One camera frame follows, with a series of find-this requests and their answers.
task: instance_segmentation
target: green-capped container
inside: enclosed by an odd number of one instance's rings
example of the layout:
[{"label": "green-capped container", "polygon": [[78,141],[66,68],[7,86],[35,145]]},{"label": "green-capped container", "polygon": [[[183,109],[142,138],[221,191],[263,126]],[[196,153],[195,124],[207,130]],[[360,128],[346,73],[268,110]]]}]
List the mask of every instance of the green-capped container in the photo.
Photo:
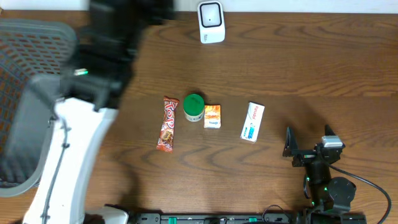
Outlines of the green-capped container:
[{"label": "green-capped container", "polygon": [[205,114],[205,101],[197,94],[185,97],[183,107],[186,119],[191,122],[200,121]]}]

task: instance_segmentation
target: toppo chocolate snack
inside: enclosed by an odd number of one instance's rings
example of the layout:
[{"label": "toppo chocolate snack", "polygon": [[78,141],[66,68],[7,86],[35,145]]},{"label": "toppo chocolate snack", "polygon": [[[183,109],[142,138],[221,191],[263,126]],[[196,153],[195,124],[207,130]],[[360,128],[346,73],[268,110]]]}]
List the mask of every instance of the toppo chocolate snack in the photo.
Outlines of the toppo chocolate snack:
[{"label": "toppo chocolate snack", "polygon": [[180,101],[164,97],[164,120],[156,149],[173,152],[175,109]]}]

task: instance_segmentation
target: small box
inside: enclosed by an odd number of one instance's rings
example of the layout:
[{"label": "small box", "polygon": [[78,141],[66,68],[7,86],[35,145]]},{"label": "small box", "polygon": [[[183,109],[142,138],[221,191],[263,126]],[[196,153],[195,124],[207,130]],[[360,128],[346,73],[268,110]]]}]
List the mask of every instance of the small box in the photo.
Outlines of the small box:
[{"label": "small box", "polygon": [[259,134],[264,106],[249,103],[248,114],[243,125],[241,139],[256,142]]},{"label": "small box", "polygon": [[221,127],[221,106],[206,105],[205,106],[205,128]]}]

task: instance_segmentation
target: wood grain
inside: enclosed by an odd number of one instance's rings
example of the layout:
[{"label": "wood grain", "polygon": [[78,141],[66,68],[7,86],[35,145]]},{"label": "wood grain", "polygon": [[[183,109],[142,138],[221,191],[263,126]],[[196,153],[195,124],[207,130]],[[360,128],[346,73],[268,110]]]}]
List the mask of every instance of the wood grain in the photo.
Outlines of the wood grain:
[{"label": "wood grain", "polygon": [[[84,12],[6,11],[3,17],[60,21],[78,28]],[[301,209],[304,169],[282,157],[285,129],[302,148],[330,124],[347,148],[336,166],[386,189],[398,222],[398,16],[226,13],[226,40],[202,45],[197,15],[147,31],[136,77],[99,152],[86,207],[118,203],[178,212]],[[222,107],[222,127],[203,129],[177,108],[173,154],[155,150],[164,95],[202,91]],[[266,106],[259,139],[240,140],[248,102]],[[376,223],[387,202],[358,187],[353,212]],[[23,216],[35,189],[0,200],[0,223]]]}]

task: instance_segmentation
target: cable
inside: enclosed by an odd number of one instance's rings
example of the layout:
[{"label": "cable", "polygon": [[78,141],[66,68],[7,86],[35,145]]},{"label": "cable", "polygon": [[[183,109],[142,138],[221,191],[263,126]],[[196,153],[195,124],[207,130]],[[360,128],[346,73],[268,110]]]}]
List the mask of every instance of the cable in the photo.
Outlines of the cable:
[{"label": "cable", "polygon": [[55,168],[54,175],[53,175],[51,183],[50,183],[49,191],[47,192],[47,196],[45,198],[43,214],[41,216],[42,224],[46,224],[47,220],[49,219],[49,216],[48,216],[49,208],[50,208],[49,203],[50,203],[50,199],[51,199],[52,190],[54,188],[55,180],[57,179],[58,172],[60,170],[61,162],[62,162],[62,159],[63,159],[63,154],[64,154],[65,150],[69,147],[67,121],[66,121],[65,118],[62,118],[62,117],[60,117],[60,119],[62,121],[63,132],[64,132],[63,143],[62,143],[62,152],[61,152],[60,158],[58,160],[57,167]]},{"label": "cable", "polygon": [[266,208],[266,209],[264,210],[264,212],[262,213],[262,221],[263,221],[263,222],[267,222],[267,221],[266,221],[266,214],[267,214],[268,210],[269,210],[270,208],[272,208],[272,207],[278,207],[278,208],[280,208],[280,209],[282,210],[282,212],[285,214],[285,216],[287,217],[287,219],[288,219],[288,221],[289,221],[289,223],[290,223],[290,217],[286,214],[285,210],[284,210],[281,206],[279,206],[279,205],[270,205],[270,206],[268,206],[268,208]]},{"label": "cable", "polygon": [[366,179],[364,179],[364,178],[362,178],[362,177],[359,177],[359,176],[357,176],[357,175],[355,175],[355,174],[349,173],[349,172],[347,172],[347,171],[345,171],[345,170],[342,170],[342,169],[339,169],[339,168],[337,168],[337,167],[335,167],[335,166],[333,166],[333,165],[330,165],[330,164],[323,158],[323,156],[322,156],[320,153],[318,153],[318,155],[319,155],[320,158],[324,161],[324,163],[325,163],[326,165],[328,165],[330,168],[334,169],[335,171],[341,172],[342,174],[345,174],[345,175],[347,175],[347,176],[354,177],[355,179],[358,179],[358,180],[360,180],[360,181],[363,181],[363,182],[369,184],[370,186],[372,186],[372,187],[378,189],[380,192],[382,192],[382,193],[384,194],[384,196],[386,196],[387,201],[388,201],[387,210],[386,210],[386,212],[384,213],[383,217],[380,219],[380,221],[377,223],[377,224],[382,224],[382,223],[386,220],[386,218],[388,217],[388,214],[390,214],[391,206],[392,206],[392,205],[391,205],[391,204],[392,204],[391,198],[390,198],[390,196],[388,195],[388,193],[387,193],[384,189],[382,189],[381,187],[379,187],[378,185],[376,185],[376,184],[374,184],[374,183],[372,183],[372,182],[370,182],[370,181],[368,181],[368,180],[366,180]]}]

